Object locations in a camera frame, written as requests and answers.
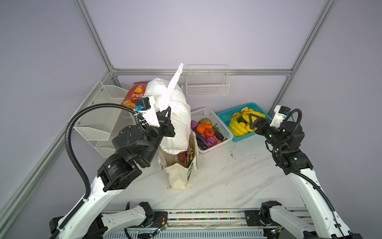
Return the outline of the white plastic grocery bag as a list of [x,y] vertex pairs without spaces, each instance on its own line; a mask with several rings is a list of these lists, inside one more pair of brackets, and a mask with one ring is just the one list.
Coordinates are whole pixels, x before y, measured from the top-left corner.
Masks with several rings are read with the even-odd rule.
[[189,146],[191,133],[191,108],[186,97],[178,85],[183,72],[181,63],[170,81],[156,78],[147,84],[145,96],[152,96],[155,100],[154,109],[157,112],[171,108],[171,124],[174,127],[174,137],[164,137],[160,146],[169,154],[186,151]]

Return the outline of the red Coke can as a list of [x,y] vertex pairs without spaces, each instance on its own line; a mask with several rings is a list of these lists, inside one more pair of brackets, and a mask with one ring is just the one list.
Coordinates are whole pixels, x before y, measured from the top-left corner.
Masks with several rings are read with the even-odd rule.
[[186,163],[187,157],[188,157],[188,152],[187,151],[180,152],[177,154],[177,157],[178,157],[178,161],[180,163]]

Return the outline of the canvas floral tote bag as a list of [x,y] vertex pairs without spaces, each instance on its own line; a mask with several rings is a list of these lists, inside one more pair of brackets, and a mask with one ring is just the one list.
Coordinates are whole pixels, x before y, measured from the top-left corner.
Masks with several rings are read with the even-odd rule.
[[199,168],[200,154],[197,144],[196,134],[191,131],[189,147],[192,149],[191,160],[180,162],[178,157],[169,154],[159,148],[158,161],[161,168],[164,169],[168,175],[168,189],[169,190],[186,190],[191,189],[192,173],[196,172]]

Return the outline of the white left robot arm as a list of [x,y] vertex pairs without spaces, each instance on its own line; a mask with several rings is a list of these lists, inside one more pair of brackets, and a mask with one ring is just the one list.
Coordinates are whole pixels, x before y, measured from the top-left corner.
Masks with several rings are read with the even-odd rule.
[[[91,182],[78,162],[72,148],[72,131],[85,114],[102,108],[116,108],[134,115],[136,124],[123,128],[112,141],[115,153],[99,168]],[[65,132],[65,148],[71,163],[84,182],[86,191],[76,206],[65,216],[50,223],[53,239],[102,239],[108,234],[130,227],[149,227],[155,213],[148,202],[116,214],[104,214],[109,202],[142,174],[151,162],[165,137],[174,137],[171,108],[155,114],[159,126],[150,126],[140,112],[114,103],[89,106],[74,114]]]

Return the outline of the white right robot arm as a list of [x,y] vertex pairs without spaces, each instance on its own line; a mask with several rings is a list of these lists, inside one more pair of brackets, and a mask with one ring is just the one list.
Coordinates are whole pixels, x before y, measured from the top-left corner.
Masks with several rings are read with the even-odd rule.
[[302,111],[286,112],[281,119],[249,114],[249,127],[265,137],[267,150],[277,167],[294,184],[306,206],[313,226],[294,216],[278,201],[262,203],[259,221],[264,226],[276,223],[297,239],[360,239],[336,212],[333,204],[320,186],[309,158],[300,150],[304,132],[300,125]]

